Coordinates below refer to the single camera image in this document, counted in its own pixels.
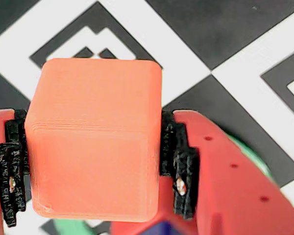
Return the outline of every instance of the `screw hole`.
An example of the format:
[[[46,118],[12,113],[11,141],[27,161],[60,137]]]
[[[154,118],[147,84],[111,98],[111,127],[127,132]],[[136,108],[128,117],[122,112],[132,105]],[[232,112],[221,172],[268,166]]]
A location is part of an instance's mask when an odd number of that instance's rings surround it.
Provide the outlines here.
[[[262,201],[262,202],[267,202],[267,201],[269,201],[269,198],[266,197],[266,196],[261,196],[261,197],[260,197],[260,201]]]

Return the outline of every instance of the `black gripper pad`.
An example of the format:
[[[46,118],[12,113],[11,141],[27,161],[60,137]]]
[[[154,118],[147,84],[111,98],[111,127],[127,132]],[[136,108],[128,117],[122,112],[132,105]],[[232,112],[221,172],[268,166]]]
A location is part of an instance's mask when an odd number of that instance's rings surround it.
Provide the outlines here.
[[[174,182],[173,211],[192,219],[198,197],[199,152],[189,147],[185,124],[176,123],[170,111],[162,112],[160,149],[160,175],[171,176]]]

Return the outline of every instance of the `black square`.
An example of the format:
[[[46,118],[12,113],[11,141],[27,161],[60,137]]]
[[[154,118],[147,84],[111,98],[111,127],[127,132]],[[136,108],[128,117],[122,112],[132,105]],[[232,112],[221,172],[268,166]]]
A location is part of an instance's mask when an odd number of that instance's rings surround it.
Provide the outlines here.
[[[294,94],[287,88],[294,81],[294,54],[261,77],[294,112]]]
[[[105,49],[99,54],[100,58],[104,59],[116,59],[116,56],[109,50]]]
[[[68,39],[75,35],[85,26],[89,27],[94,34],[99,34],[105,28],[108,28],[124,45],[136,56],[136,59],[146,59],[155,61],[152,56],[114,19],[114,17],[102,6],[96,2],[76,20],[74,20],[65,29],[55,35],[50,41],[38,49],[31,59],[39,67],[46,62],[49,55],[63,45]],[[109,50],[104,49],[99,52],[101,58],[115,58],[116,56]]]
[[[74,57],[75,58],[90,58],[93,55],[94,53],[88,47],[84,47]]]

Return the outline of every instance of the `screw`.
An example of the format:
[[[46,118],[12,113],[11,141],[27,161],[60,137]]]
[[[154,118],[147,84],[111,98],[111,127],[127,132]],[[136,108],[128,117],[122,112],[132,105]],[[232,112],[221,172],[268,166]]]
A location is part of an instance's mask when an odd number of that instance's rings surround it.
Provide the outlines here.
[[[15,180],[13,179],[13,177],[10,177],[10,193],[13,193],[14,192],[14,188],[15,188]]]
[[[186,184],[180,177],[176,180],[176,188],[181,196],[184,196],[187,192]]]

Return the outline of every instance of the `table surface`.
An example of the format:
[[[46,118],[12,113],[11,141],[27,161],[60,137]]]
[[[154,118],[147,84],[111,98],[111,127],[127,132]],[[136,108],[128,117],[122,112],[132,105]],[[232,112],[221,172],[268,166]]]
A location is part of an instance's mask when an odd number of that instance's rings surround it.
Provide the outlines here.
[[[26,109],[43,63],[73,56],[158,62],[164,107],[244,141],[294,205],[294,0],[0,0],[0,108]],[[7,235],[58,234],[18,216]]]

